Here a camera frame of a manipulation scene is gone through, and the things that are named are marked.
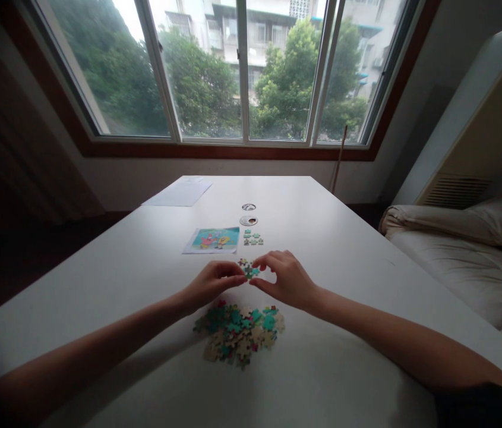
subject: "tree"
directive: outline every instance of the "tree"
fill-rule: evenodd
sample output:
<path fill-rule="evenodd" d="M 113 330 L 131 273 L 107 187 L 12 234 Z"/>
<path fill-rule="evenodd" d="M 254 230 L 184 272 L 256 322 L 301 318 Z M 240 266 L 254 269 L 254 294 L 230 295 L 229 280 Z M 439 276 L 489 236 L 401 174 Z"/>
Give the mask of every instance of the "tree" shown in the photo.
<path fill-rule="evenodd" d="M 159 32 L 182 132 L 188 136 L 241 138 L 237 86 L 231 67 L 203 51 L 177 28 Z"/>
<path fill-rule="evenodd" d="M 252 134 L 267 139 L 304 138 L 319 42 L 314 26 L 304 20 L 289 31 L 284 53 L 269 45 L 267 65 L 255 84 L 257 128 Z"/>
<path fill-rule="evenodd" d="M 266 67 L 255 85 L 258 106 L 250 109 L 251 135 L 304 139 L 319 43 L 320 34 L 304 20 L 289 31 L 284 53 L 269 46 Z M 346 124 L 350 134 L 355 134 L 364 119 L 366 100 L 352 96 L 359 80 L 358 45 L 357 26 L 346 18 L 340 28 L 320 131 L 331 139 L 339 140 Z"/>
<path fill-rule="evenodd" d="M 112 133 L 169 135 L 146 46 L 111 0 L 51 0 Z"/>
<path fill-rule="evenodd" d="M 346 18 L 340 25 L 320 127 L 320 132 L 330 140 L 341 140 L 346 124 L 348 134 L 357 137 L 359 126 L 364 120 L 367 100 L 351 95 L 359 81 L 358 64 L 362 52 L 358 46 L 358 28 L 350 18 Z"/>

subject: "white table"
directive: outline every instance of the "white table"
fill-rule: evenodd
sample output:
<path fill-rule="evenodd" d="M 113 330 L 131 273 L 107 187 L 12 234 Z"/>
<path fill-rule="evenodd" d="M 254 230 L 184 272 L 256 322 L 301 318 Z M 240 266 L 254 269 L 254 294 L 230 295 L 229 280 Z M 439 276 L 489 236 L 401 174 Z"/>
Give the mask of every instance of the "white table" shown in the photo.
<path fill-rule="evenodd" d="M 208 177 L 193 207 L 144 206 L 0 308 L 0 375 L 184 287 L 211 259 L 289 249 L 312 279 L 435 329 L 502 369 L 502 335 L 310 177 Z M 251 227 L 264 246 L 182 255 L 196 228 Z M 202 358 L 204 310 L 173 325 L 51 417 L 48 426 L 434 426 L 431 396 L 357 337 L 277 304 L 286 331 L 244 372 Z"/>

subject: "glass pane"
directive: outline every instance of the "glass pane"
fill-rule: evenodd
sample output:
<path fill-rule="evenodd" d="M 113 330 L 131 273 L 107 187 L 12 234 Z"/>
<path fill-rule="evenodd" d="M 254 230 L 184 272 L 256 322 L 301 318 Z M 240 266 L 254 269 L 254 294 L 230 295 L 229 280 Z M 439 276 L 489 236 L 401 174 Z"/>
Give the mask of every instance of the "glass pane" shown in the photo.
<path fill-rule="evenodd" d="M 304 140 L 326 2 L 248 0 L 252 139 Z"/>
<path fill-rule="evenodd" d="M 150 1 L 185 137 L 242 136 L 235 1 L 222 3 Z"/>
<path fill-rule="evenodd" d="M 100 132 L 169 137 L 134 0 L 39 5 Z"/>
<path fill-rule="evenodd" d="M 346 1 L 318 140 L 359 143 L 405 0 Z"/>

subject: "air conditioner unit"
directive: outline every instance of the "air conditioner unit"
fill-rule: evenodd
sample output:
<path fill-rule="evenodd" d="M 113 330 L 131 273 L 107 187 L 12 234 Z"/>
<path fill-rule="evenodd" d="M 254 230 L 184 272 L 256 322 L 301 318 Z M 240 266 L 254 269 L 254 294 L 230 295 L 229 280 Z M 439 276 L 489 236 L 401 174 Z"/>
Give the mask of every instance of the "air conditioner unit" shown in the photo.
<path fill-rule="evenodd" d="M 476 56 L 394 204 L 463 209 L 502 177 L 502 32 Z"/>

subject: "brown curtain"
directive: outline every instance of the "brown curtain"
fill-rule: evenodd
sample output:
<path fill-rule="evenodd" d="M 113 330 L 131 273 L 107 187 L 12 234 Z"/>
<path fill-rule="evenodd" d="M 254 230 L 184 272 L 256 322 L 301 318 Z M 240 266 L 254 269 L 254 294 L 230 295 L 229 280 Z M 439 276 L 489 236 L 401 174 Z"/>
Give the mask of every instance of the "brown curtain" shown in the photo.
<path fill-rule="evenodd" d="M 62 224 L 104 214 L 55 135 L 1 60 L 0 177 L 42 221 Z"/>

